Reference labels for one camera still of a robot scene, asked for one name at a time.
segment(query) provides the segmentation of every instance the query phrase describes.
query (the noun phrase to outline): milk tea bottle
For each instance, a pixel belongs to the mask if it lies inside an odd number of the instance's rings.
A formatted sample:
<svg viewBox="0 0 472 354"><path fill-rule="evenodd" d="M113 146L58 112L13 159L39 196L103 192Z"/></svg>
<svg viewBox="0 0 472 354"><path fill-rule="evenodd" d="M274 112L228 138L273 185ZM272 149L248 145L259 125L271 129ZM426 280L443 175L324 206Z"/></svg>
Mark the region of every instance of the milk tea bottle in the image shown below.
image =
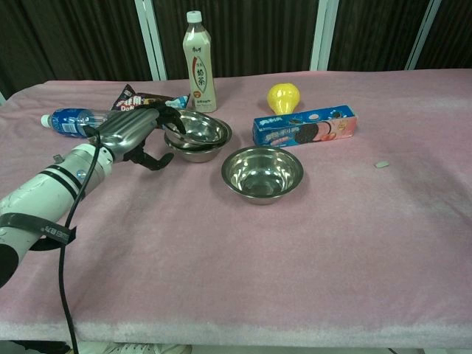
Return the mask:
<svg viewBox="0 0 472 354"><path fill-rule="evenodd" d="M184 37L184 52L190 79L190 96L195 109L213 112L216 109L215 86L213 85L211 37L201 24L201 12L187 13L189 27Z"/></svg>

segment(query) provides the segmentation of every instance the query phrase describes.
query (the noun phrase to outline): dark curtain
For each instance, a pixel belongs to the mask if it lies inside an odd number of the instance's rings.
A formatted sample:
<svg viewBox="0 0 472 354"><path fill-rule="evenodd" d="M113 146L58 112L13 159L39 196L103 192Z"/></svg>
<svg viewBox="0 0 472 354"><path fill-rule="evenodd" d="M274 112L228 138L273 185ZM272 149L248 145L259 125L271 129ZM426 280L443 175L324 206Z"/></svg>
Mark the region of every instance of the dark curtain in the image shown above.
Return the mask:
<svg viewBox="0 0 472 354"><path fill-rule="evenodd" d="M442 0L416 69L472 68L472 1Z"/></svg>
<svg viewBox="0 0 472 354"><path fill-rule="evenodd" d="M133 0L2 1L0 92L46 80L151 80Z"/></svg>
<svg viewBox="0 0 472 354"><path fill-rule="evenodd" d="M428 0L340 0L329 70L403 70Z"/></svg>
<svg viewBox="0 0 472 354"><path fill-rule="evenodd" d="M186 13L200 10L217 77L308 70L317 0L153 0L170 79L188 77Z"/></svg>

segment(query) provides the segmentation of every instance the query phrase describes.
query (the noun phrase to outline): white bottle cap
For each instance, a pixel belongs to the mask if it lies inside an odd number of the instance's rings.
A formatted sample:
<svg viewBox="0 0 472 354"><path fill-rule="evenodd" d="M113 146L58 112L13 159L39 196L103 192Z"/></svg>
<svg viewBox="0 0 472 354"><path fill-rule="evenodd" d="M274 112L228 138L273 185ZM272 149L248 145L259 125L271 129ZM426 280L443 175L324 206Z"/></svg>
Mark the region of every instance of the white bottle cap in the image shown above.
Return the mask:
<svg viewBox="0 0 472 354"><path fill-rule="evenodd" d="M46 128L51 128L51 125L49 125L49 114L44 114L41 117L41 124Z"/></svg>
<svg viewBox="0 0 472 354"><path fill-rule="evenodd" d="M189 24L198 24L201 22L201 12L200 11L189 11L187 13L187 22Z"/></svg>

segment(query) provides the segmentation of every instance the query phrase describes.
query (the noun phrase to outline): oreo cookie box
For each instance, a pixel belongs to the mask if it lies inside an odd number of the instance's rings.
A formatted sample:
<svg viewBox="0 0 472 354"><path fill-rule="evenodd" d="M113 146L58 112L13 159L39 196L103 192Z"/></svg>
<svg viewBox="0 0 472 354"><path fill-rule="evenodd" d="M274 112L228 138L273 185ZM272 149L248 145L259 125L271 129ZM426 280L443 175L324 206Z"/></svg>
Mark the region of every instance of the oreo cookie box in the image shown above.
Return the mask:
<svg viewBox="0 0 472 354"><path fill-rule="evenodd" d="M284 146L326 142L354 134L357 117L348 105L254 119L256 145Z"/></svg>

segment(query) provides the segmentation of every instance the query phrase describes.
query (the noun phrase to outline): metal bowl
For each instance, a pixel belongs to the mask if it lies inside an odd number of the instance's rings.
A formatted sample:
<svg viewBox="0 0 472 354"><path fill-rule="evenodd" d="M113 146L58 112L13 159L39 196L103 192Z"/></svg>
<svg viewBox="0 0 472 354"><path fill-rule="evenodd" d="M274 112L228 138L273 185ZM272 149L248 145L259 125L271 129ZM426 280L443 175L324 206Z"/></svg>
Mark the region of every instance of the metal bowl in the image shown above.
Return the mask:
<svg viewBox="0 0 472 354"><path fill-rule="evenodd" d="M191 150L184 150L176 147L170 140L168 136L164 135L164 141L169 148L171 148L174 153L181 156L184 160L189 162L207 162L209 160L214 159L223 148L224 144L218 145L217 147L211 147L208 150L202 151L191 151Z"/></svg>
<svg viewBox="0 0 472 354"><path fill-rule="evenodd" d="M228 156L221 175L229 188L253 204L272 204L299 185L303 166L278 147L253 146Z"/></svg>
<svg viewBox="0 0 472 354"><path fill-rule="evenodd" d="M191 144L189 142L185 142L181 139L177 139L177 140L171 139L175 136L172 133L168 133L167 131L164 133L164 136L166 136L167 139L169 139L170 142L172 142L173 146L175 146L176 148L182 149L182 150L205 151L205 150L211 150L213 148L217 148L221 145L225 145L229 140L231 140L233 133L232 133L231 127L229 127L229 125L227 125L224 121L216 119L216 118L213 118L213 119L216 120L218 123L220 123L221 126L223 126L224 129L225 129L225 132L223 133L223 136L224 136L225 139L220 144L195 145L195 144Z"/></svg>
<svg viewBox="0 0 472 354"><path fill-rule="evenodd" d="M180 119L186 133L182 134L174 125L164 125L167 137L175 146L188 149L201 145L219 145L227 140L225 126L219 119L189 109L177 111L181 114Z"/></svg>

